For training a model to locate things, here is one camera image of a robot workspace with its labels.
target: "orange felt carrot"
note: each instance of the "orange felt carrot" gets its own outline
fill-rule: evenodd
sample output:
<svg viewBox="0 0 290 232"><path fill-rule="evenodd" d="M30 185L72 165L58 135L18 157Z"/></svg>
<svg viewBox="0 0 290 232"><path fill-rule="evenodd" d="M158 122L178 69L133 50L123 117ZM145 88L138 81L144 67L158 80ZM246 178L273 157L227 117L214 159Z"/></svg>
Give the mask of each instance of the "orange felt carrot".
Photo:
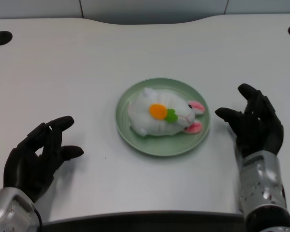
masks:
<svg viewBox="0 0 290 232"><path fill-rule="evenodd" d="M149 113L155 119L164 120L168 115L168 109L161 104L152 104L149 107Z"/></svg>

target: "plush rabbit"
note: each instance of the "plush rabbit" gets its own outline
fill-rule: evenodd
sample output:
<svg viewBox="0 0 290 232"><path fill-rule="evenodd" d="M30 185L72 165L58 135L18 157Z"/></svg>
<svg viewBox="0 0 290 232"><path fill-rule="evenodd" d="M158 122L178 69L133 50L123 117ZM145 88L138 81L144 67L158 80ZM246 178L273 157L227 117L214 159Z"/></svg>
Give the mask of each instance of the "plush rabbit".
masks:
<svg viewBox="0 0 290 232"><path fill-rule="evenodd" d="M204 111L198 101L186 101L172 91L151 88L144 88L128 107L130 126L140 136L198 133L202 124L195 115Z"/></svg>

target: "pink bunny ear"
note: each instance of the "pink bunny ear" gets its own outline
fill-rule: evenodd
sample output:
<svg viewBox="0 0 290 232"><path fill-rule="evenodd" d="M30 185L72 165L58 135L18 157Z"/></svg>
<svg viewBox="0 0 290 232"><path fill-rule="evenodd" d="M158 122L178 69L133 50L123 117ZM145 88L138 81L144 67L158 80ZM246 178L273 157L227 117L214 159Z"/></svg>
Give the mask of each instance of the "pink bunny ear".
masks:
<svg viewBox="0 0 290 232"><path fill-rule="evenodd" d="M202 114L204 114L205 108L198 101L189 101L188 104L192 106L192 109L193 109L193 111L194 111L194 113L196 115L202 115Z"/></svg>
<svg viewBox="0 0 290 232"><path fill-rule="evenodd" d="M202 123L198 120L195 120L194 123L184 130L184 132L188 134L196 134L199 133L202 130L203 126Z"/></svg>

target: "white table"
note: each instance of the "white table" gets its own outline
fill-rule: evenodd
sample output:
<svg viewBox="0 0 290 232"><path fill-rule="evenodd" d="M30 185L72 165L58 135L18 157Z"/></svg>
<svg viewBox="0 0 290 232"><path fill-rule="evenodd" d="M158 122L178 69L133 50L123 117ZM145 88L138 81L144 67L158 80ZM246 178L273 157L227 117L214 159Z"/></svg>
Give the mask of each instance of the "white table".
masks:
<svg viewBox="0 0 290 232"><path fill-rule="evenodd" d="M44 221L141 210L237 212L238 170L226 124L214 111L243 110L237 87L268 95L285 127L279 153L290 211L290 14L223 15L173 25L110 25L85 19L0 20L0 188L6 159L41 122L71 115L65 163L37 202ZM131 149L114 120L136 82L169 77L205 97L209 136L183 156Z"/></svg>

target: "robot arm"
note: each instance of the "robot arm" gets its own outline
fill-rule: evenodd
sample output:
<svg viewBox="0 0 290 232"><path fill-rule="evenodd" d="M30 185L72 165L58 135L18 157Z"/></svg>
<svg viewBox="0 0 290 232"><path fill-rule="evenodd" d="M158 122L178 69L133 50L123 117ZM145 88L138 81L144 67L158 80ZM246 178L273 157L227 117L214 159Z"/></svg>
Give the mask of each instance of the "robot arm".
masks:
<svg viewBox="0 0 290 232"><path fill-rule="evenodd" d="M216 114L236 134L240 167L239 206L248 232L290 232L290 215L279 170L277 154L283 142L283 126L268 98L242 84L246 98L244 113L219 108Z"/></svg>
<svg viewBox="0 0 290 232"><path fill-rule="evenodd" d="M73 123L70 116L42 123L11 151L0 189L0 232L41 231L34 203L48 190L64 161L84 153L77 146L61 146L62 132ZM35 152L42 147L37 156Z"/></svg>

